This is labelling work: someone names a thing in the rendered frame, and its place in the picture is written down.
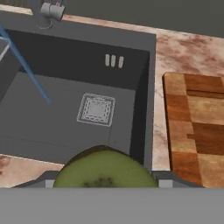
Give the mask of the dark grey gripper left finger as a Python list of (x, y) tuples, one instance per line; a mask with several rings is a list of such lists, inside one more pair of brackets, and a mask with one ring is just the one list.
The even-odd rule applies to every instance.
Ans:
[(17, 185), (17, 188), (34, 187), (34, 188), (52, 188), (53, 183), (58, 176), (59, 171), (45, 171), (38, 178)]

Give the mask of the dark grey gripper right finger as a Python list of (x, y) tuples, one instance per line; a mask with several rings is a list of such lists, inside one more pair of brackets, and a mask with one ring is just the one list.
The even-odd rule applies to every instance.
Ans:
[(160, 188), (201, 188), (201, 185), (177, 177), (172, 171), (152, 171), (151, 174)]

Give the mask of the green kiwi half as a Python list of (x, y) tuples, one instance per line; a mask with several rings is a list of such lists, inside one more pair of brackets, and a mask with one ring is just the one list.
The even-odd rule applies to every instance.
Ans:
[(158, 187), (149, 171), (127, 154), (99, 145), (73, 157), (54, 187)]

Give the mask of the wooden patchwork cutting board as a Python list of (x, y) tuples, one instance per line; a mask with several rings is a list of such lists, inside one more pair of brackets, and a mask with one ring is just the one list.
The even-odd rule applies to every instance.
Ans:
[(224, 187), (224, 78), (163, 76), (171, 170), (204, 187)]

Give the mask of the dark grey sink basin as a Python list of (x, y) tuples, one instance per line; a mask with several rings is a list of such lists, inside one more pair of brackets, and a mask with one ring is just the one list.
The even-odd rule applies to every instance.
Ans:
[(105, 144), (151, 167), (156, 37), (0, 11), (34, 75), (0, 71), (0, 153), (64, 164)]

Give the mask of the grey sink faucet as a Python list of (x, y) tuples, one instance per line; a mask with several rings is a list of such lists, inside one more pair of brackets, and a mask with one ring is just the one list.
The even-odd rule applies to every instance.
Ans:
[(52, 20), (60, 21), (65, 12), (64, 0), (31, 0), (31, 12), (42, 30), (53, 26)]

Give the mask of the blue water stream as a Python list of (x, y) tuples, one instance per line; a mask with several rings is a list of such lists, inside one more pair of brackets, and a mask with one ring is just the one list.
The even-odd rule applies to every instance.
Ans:
[(39, 84), (38, 80), (36, 79), (33, 71), (31, 70), (30, 66), (26, 62), (25, 58), (22, 56), (20, 51), (17, 49), (15, 44), (12, 42), (12, 40), (11, 40), (9, 34), (7, 33), (7, 31), (1, 25), (0, 25), (0, 35), (8, 41), (10, 49), (12, 50), (12, 52), (14, 53), (14, 55), (16, 56), (18, 61), (20, 62), (20, 64), (23, 67), (23, 69), (29, 75), (29, 77), (30, 77), (31, 81), (33, 82), (33, 84), (36, 86), (36, 88), (41, 93), (41, 95), (45, 98), (46, 102), (47, 103), (51, 103), (51, 99), (46, 94), (45, 90), (41, 87), (41, 85)]

